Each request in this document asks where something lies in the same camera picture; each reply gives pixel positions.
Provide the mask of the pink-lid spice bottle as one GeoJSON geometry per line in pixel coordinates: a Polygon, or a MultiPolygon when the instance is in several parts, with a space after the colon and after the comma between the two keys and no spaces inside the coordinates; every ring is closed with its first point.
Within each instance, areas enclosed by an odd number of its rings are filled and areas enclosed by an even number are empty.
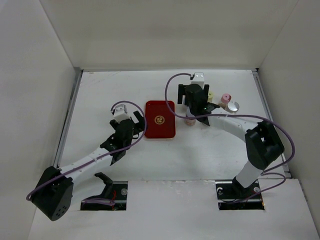
{"type": "Polygon", "coordinates": [[[231,101],[231,99],[232,99],[232,96],[229,93],[224,93],[221,96],[221,98],[220,98],[220,100],[218,102],[218,105],[221,108],[225,109],[227,107],[228,103],[231,101]]]}

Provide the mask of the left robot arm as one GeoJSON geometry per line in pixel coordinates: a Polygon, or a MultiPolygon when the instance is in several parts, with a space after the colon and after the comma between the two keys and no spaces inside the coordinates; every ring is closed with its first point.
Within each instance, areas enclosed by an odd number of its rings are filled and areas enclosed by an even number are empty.
{"type": "Polygon", "coordinates": [[[122,159],[132,144],[137,143],[139,135],[145,132],[145,116],[134,111],[137,122],[121,110],[113,111],[110,125],[114,133],[86,157],[62,168],[50,166],[42,173],[35,189],[29,194],[31,201],[51,221],[60,219],[70,208],[75,195],[74,189],[80,183],[97,177],[102,180],[95,187],[96,195],[90,195],[81,200],[82,209],[104,207],[112,209],[117,206],[117,191],[114,182],[102,170],[112,166],[122,159]]]}

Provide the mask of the silver-lid shaker jar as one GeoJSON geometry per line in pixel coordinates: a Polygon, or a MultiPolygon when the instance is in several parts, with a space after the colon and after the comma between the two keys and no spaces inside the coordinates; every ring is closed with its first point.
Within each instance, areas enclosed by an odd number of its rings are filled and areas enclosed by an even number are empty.
{"type": "Polygon", "coordinates": [[[226,110],[229,113],[235,114],[239,111],[240,109],[240,105],[239,103],[237,103],[236,101],[230,101],[227,105],[226,105],[226,110]]]}

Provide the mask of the yellow-lid spice bottle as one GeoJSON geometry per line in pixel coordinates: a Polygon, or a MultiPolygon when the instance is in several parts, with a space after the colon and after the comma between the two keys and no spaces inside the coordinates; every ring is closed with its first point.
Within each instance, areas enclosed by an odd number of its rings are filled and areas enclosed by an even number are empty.
{"type": "Polygon", "coordinates": [[[211,103],[214,98],[214,93],[212,91],[209,91],[207,96],[208,96],[207,102],[211,103]]]}

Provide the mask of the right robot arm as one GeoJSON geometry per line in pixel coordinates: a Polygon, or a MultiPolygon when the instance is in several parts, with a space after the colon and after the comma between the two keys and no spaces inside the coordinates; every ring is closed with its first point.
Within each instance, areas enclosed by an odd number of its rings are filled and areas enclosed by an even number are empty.
{"type": "Polygon", "coordinates": [[[187,106],[186,116],[209,127],[224,130],[245,143],[247,162],[232,180],[232,192],[245,197],[262,172],[285,150],[274,125],[263,120],[249,121],[231,117],[217,104],[208,102],[208,93],[198,84],[178,85],[177,103],[187,106]]]}

